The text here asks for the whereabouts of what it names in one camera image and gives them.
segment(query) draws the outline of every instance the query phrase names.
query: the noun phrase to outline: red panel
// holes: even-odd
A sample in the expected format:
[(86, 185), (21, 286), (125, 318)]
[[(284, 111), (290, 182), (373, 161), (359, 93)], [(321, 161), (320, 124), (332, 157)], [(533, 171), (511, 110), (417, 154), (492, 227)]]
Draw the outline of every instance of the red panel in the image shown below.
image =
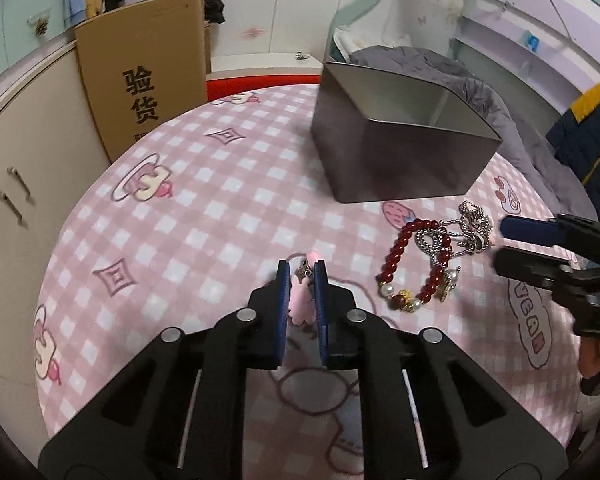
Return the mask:
[(319, 83), (319, 75), (252, 75), (247, 77), (231, 77), (228, 79), (207, 81), (206, 94), (210, 101), (215, 101), (228, 95), (257, 90), (258, 88)]

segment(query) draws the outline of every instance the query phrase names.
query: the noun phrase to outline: finger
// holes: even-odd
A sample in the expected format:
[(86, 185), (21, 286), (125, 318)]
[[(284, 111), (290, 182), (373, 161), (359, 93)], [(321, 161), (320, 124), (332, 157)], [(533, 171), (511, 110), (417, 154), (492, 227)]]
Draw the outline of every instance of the finger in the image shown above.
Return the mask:
[(590, 379), (600, 371), (600, 340), (583, 337), (580, 340), (578, 370), (585, 379)]

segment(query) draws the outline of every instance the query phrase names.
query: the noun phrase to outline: gray bedding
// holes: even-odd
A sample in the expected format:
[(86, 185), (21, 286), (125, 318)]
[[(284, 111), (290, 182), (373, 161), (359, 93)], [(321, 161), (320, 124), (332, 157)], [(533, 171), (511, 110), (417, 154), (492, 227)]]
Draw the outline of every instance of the gray bedding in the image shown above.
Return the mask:
[(424, 48), (372, 46), (350, 54), (353, 64), (426, 79), (465, 100), (502, 138), (498, 149), (554, 215), (568, 213), (597, 220), (596, 211), (573, 171), (555, 157), (551, 145), (502, 98), (460, 62)]

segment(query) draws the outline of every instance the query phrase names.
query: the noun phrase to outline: metal rod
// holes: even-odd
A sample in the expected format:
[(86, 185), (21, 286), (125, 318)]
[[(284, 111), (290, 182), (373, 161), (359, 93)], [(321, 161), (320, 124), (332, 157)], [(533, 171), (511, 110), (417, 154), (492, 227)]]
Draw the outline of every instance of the metal rod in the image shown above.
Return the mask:
[(7, 168), (7, 173), (9, 173), (13, 178), (15, 178), (20, 183), (20, 185), (24, 189), (25, 193), (27, 194), (25, 197), (25, 200), (27, 202), (31, 202), (31, 190), (29, 189), (29, 186), (27, 186), (27, 184), (24, 183), (24, 180), (22, 179), (22, 176), (18, 172), (18, 170), (16, 170), (13, 166), (10, 166)]
[(2, 200), (9, 208), (13, 211), (14, 215), (18, 217), (18, 225), (22, 225), (22, 215), (11, 199), (3, 192), (0, 191), (0, 200)]

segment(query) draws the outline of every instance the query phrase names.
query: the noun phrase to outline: table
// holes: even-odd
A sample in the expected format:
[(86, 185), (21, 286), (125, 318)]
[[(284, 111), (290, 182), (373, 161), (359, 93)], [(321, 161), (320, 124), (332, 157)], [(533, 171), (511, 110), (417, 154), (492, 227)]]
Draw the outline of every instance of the table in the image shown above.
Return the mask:
[[(279, 259), (294, 270), (315, 249), (360, 308), (410, 332), (439, 327), (567, 442), (578, 341), (545, 292), (495, 276), (489, 252), (463, 257), (445, 303), (414, 314), (389, 310), (374, 281), (409, 218), (457, 218), (466, 198), (496, 222), (545, 219), (539, 196), (495, 155), (466, 197), (337, 203), (309, 134), (316, 91), (263, 89), (191, 110), (141, 139), (85, 193), (49, 261), (34, 327), (49, 434), (164, 327), (211, 327), (244, 306)], [(414, 244), (407, 254), (395, 281), (418, 289), (429, 261)], [(314, 329), (290, 328), (283, 367), (248, 376), (244, 477), (360, 474), (358, 406), (355, 372), (322, 370)]]

